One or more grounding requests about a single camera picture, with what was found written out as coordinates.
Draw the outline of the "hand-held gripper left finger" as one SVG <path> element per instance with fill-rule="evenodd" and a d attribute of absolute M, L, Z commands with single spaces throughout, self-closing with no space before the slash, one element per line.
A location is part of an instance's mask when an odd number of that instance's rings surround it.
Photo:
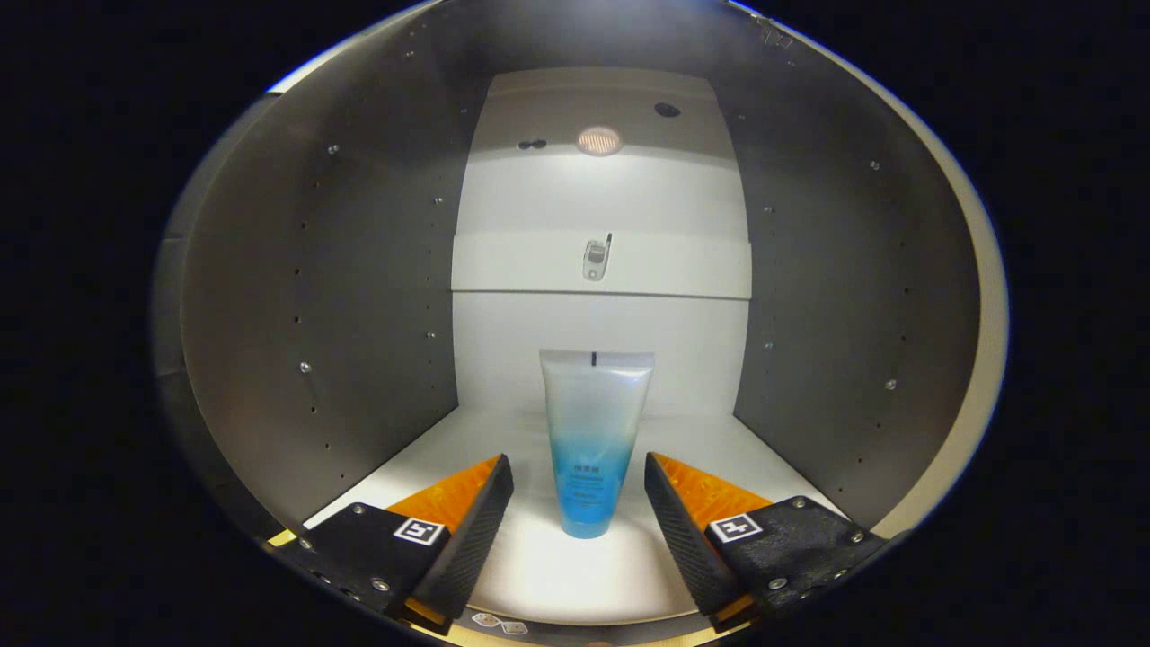
<path fill-rule="evenodd" d="M 448 634 L 463 615 L 514 491 L 496 455 L 399 502 L 351 502 L 273 536 L 271 555 L 373 616 Z"/>

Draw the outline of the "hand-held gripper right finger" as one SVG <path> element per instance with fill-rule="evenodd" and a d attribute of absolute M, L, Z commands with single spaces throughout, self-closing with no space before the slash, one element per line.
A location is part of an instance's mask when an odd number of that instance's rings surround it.
<path fill-rule="evenodd" d="M 813 496 L 772 502 L 660 452 L 645 457 L 645 492 L 678 576 L 718 632 L 802 613 L 890 542 Z"/>

